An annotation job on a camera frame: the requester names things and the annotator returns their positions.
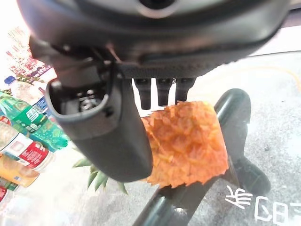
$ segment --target glass table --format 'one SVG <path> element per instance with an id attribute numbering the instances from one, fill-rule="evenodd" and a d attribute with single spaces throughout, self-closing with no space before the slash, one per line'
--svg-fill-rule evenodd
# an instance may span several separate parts
<path id="1" fill-rule="evenodd" d="M 207 100 L 215 105 L 229 89 L 243 90 L 249 96 L 250 121 L 243 120 L 242 123 L 247 131 L 246 144 L 243 133 L 237 133 L 240 127 L 233 130 L 238 136 L 231 136 L 229 130 L 225 140 L 227 148 L 245 144 L 241 151 L 267 176 L 270 189 L 260 194 L 259 187 L 253 190 L 257 194 L 251 194 L 247 190 L 238 190 L 237 184 L 229 179 L 215 178 L 194 213 L 185 209 L 181 202 L 178 206 L 169 206 L 173 211 L 170 221 L 185 218 L 189 221 L 191 218 L 189 226 L 301 224 L 300 62 L 301 52 L 253 56 L 222 65 L 197 78 L 188 92 L 188 101 Z M 159 109 L 155 88 L 153 82 L 152 111 Z M 150 111 L 141 110 L 137 92 L 135 89 L 141 116 L 149 114 Z M 172 86 L 169 104 L 174 104 L 174 93 Z M 243 115 L 244 111 L 248 109 L 238 108 L 233 120 L 240 120 L 239 112 Z M 30 187 L 17 190 L 0 215 L 0 226 L 133 225 L 157 187 L 142 181 L 128 183 L 129 195 L 125 195 L 111 180 L 106 191 L 99 189 L 95 192 L 93 187 L 87 190 L 89 168 L 71 168 L 81 157 L 72 146 L 56 152 L 51 169 L 40 175 Z M 245 181 L 250 185 L 256 182 L 248 178 Z"/>

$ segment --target green plastic bottle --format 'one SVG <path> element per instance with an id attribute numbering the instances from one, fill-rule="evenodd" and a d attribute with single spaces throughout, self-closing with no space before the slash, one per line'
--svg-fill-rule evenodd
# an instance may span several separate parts
<path id="1" fill-rule="evenodd" d="M 51 147 L 50 151 L 68 145 L 69 139 L 63 130 L 27 102 L 0 91 L 0 109 L 11 121 Z"/>
<path id="2" fill-rule="evenodd" d="M 0 187 L 6 188 L 10 191 L 14 191 L 17 189 L 18 185 L 4 178 L 0 178 Z"/>

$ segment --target pineapple skin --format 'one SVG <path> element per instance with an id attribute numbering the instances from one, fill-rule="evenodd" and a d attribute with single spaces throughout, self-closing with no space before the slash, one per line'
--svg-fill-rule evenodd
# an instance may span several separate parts
<path id="1" fill-rule="evenodd" d="M 153 155 L 146 181 L 160 187 L 206 183 L 228 169 L 228 155 L 214 108 L 179 102 L 142 118 Z"/>

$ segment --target black handle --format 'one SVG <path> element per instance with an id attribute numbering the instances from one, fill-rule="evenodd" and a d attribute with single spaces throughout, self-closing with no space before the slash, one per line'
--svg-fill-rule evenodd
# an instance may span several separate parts
<path id="1" fill-rule="evenodd" d="M 112 70 L 106 81 L 75 91 L 60 87 L 58 80 L 51 81 L 46 100 L 80 151 L 114 180 L 130 182 L 149 176 L 151 148 L 134 102 L 131 80 Z"/>

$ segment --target pineapple leaves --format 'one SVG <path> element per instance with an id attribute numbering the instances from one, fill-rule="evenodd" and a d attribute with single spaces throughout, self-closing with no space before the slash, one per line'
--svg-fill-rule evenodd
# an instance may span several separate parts
<path id="1" fill-rule="evenodd" d="M 103 174 L 101 171 L 98 171 L 96 182 L 95 182 L 95 191 L 97 191 L 99 186 L 102 185 L 102 183 L 105 181 L 107 177 L 108 177 L 107 175 Z"/>
<path id="2" fill-rule="evenodd" d="M 103 189 L 106 188 L 107 186 L 107 182 L 109 177 L 107 175 L 105 175 L 104 173 L 102 173 L 96 166 L 94 166 L 88 159 L 84 158 L 84 159 L 80 159 L 78 160 L 74 165 L 73 168 L 76 167 L 82 167 L 82 166 L 90 166 L 90 176 L 88 179 L 88 185 L 87 188 L 89 188 L 92 184 L 92 182 L 95 180 L 95 191 L 97 191 L 99 189 L 99 187 L 102 185 Z M 124 186 L 124 183 L 118 182 L 118 186 L 120 188 L 120 190 L 124 193 L 124 194 L 128 194 L 127 190 Z"/>
<path id="3" fill-rule="evenodd" d="M 73 168 L 82 167 L 82 166 L 91 166 L 92 163 L 88 159 L 80 159 L 74 165 Z"/>
<path id="4" fill-rule="evenodd" d="M 72 150 L 74 150 L 74 151 L 80 152 L 80 150 L 79 150 L 77 147 L 71 147 L 71 148 L 72 148 Z"/>
<path id="5" fill-rule="evenodd" d="M 124 194 L 128 194 L 127 193 L 127 190 L 126 190 L 126 187 L 124 187 L 124 183 L 122 182 L 117 182 L 118 183 L 118 186 L 120 188 L 120 190 L 124 193 Z"/>
<path id="6" fill-rule="evenodd" d="M 95 173 L 98 171 L 98 168 L 96 168 L 94 165 L 91 165 L 90 167 L 90 173 Z"/>
<path id="7" fill-rule="evenodd" d="M 88 179 L 88 188 L 90 187 L 90 185 L 92 184 L 93 180 L 95 179 L 95 177 L 97 176 L 97 172 L 91 173 Z"/>
<path id="8" fill-rule="evenodd" d="M 108 182 L 109 177 L 107 176 L 107 178 L 103 181 L 103 189 L 105 190 L 105 187 L 107 186 L 107 182 Z"/>

